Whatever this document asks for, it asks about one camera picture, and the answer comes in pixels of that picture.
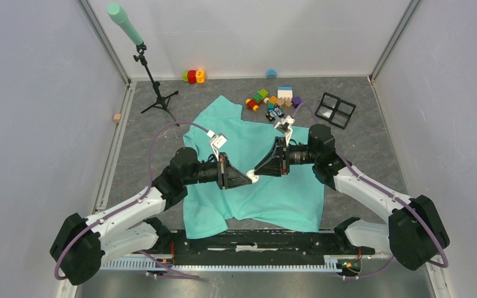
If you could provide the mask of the yellow landscape brooch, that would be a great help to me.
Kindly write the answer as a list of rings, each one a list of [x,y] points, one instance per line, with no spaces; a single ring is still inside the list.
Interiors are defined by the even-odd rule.
[[[246,175],[251,180],[252,184],[257,183],[260,178],[259,175],[255,174],[253,169],[249,170]]]

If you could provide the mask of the teal t-shirt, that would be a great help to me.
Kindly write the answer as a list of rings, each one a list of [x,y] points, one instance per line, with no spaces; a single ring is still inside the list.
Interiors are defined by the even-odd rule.
[[[269,152],[280,133],[271,124],[241,118],[242,106],[219,96],[195,123],[223,133],[221,148],[232,166],[246,173]],[[324,185],[310,165],[291,167],[287,176],[262,176],[258,182],[229,190],[216,183],[187,186],[183,218],[190,239],[206,238],[228,229],[229,219],[254,219],[297,232],[318,232],[324,208]]]

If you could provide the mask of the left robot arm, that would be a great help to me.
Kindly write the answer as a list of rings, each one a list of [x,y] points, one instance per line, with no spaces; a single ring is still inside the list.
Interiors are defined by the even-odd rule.
[[[180,148],[161,174],[133,197],[106,211],[86,217],[74,213],[63,221],[49,250],[56,262],[54,277],[77,286],[118,257],[140,250],[166,251],[169,234],[146,219],[181,202],[189,185],[216,183],[228,190],[257,181],[253,170],[242,173],[224,152],[214,151],[210,160],[199,161],[195,149]]]

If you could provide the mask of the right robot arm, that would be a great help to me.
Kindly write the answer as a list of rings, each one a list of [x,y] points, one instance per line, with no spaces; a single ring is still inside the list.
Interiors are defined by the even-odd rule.
[[[429,263],[449,266],[444,249],[450,239],[434,202],[427,196],[417,198],[393,191],[369,178],[336,151],[330,127],[314,124],[308,130],[307,143],[291,144],[292,126],[278,123],[274,144],[259,164],[247,174],[254,181],[260,176],[281,177],[291,167],[311,165],[316,179],[334,191],[348,195],[373,211],[382,224],[350,219],[341,224],[334,246],[350,253],[358,246],[391,254],[401,265],[417,270]]]

